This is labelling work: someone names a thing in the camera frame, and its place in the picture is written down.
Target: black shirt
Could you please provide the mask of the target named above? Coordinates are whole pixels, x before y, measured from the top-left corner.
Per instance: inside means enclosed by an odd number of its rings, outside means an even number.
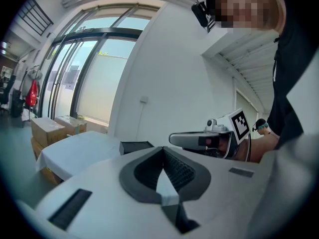
[[[283,143],[298,137],[303,129],[287,94],[301,77],[318,47],[315,0],[285,0],[286,24],[278,42],[273,69],[274,102],[267,120]]]

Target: hanging jacket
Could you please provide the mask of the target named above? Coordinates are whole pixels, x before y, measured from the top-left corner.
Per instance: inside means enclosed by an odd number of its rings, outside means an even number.
[[[31,89],[33,80],[35,80],[37,82],[38,93],[40,92],[39,81],[41,80],[41,78],[42,78],[41,71],[38,71],[36,73],[36,70],[32,70],[32,71],[27,73],[27,75],[23,81],[23,84],[22,84],[22,89],[21,89],[22,98],[25,98],[28,95],[29,90]]]
[[[25,98],[25,104],[30,107],[35,106],[37,93],[38,93],[38,84],[35,80],[33,80],[29,93]]]

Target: white table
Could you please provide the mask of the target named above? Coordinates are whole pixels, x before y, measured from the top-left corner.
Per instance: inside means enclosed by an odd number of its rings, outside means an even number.
[[[62,180],[99,161],[119,157],[120,141],[107,134],[89,131],[68,137],[43,149],[35,169],[47,167]]]

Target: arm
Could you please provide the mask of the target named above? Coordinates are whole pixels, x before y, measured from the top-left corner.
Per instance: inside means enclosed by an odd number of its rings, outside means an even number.
[[[270,133],[259,139],[252,139],[250,162],[259,163],[263,155],[267,151],[271,151],[275,149],[278,143],[278,140],[279,138],[274,133]],[[244,140],[239,146],[239,150],[235,159],[240,161],[245,161],[247,150],[248,150],[248,140]]]

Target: cardboard box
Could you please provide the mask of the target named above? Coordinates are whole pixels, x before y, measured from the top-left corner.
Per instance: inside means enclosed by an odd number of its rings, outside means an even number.
[[[31,120],[31,128],[34,139],[44,148],[66,138],[65,127],[47,117]]]
[[[42,147],[41,144],[34,139],[34,137],[31,138],[31,144],[32,144],[35,160],[38,160],[44,147]]]
[[[86,132],[86,123],[71,116],[60,116],[54,119],[55,122],[65,127],[67,134],[75,135],[77,134],[77,127],[79,126],[78,133]]]
[[[35,156],[35,160],[38,160],[42,150],[44,149],[44,147],[42,147],[40,145],[40,143],[38,143],[34,137],[31,138],[31,144],[32,144],[32,149],[33,149],[33,153]],[[63,182],[63,180],[58,177],[55,173],[53,173],[49,168],[45,167],[41,170],[41,173],[44,175],[44,177],[49,180],[50,182],[52,182],[55,185],[58,185],[60,183]]]

